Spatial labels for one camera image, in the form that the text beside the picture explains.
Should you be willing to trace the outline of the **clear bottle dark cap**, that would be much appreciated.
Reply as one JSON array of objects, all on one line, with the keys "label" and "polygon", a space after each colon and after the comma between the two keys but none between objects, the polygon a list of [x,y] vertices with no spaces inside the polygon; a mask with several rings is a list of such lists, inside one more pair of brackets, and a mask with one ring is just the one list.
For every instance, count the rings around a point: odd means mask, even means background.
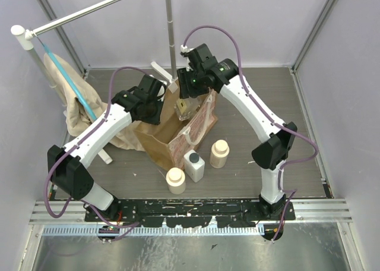
[{"label": "clear bottle dark cap", "polygon": [[175,103],[175,112],[180,121],[191,119],[197,112],[198,100],[194,98],[181,99],[179,98]]}]

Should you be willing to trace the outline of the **brown canvas tote bag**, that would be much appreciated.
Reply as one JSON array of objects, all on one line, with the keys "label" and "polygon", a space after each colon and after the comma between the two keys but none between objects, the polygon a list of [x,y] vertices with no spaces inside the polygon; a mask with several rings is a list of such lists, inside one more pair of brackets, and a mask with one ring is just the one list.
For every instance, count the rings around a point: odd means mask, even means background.
[{"label": "brown canvas tote bag", "polygon": [[179,90],[166,91],[159,125],[140,123],[134,130],[137,139],[150,159],[168,171],[173,167],[183,168],[183,156],[200,145],[217,122],[214,114],[217,93],[214,90],[201,96],[201,106],[196,114],[181,121],[175,112]]}]

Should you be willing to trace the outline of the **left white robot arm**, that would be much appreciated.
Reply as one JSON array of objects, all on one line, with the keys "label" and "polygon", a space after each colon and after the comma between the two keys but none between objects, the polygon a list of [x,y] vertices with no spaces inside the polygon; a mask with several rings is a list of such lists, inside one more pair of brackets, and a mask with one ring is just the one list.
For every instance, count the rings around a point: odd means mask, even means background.
[{"label": "left white robot arm", "polygon": [[54,145],[48,150],[46,183],[94,207],[105,221],[116,219],[118,199],[96,184],[87,169],[98,152],[133,122],[159,125],[166,89],[166,82],[144,75],[139,85],[115,94],[105,113],[82,134],[64,147]]}]

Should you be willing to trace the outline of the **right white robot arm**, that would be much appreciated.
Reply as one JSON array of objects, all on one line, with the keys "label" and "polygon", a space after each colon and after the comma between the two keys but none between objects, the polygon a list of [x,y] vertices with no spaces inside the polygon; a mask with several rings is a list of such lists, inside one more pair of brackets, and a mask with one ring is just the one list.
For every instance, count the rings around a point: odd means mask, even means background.
[{"label": "right white robot arm", "polygon": [[292,148],[297,126],[294,122],[285,123],[267,107],[231,59],[219,62],[206,44],[193,49],[183,45],[180,50],[188,63],[177,70],[180,98],[196,98],[214,90],[242,114],[258,136],[261,143],[253,149],[252,158],[261,168],[259,211],[264,218],[275,219],[286,203],[278,173]]}]

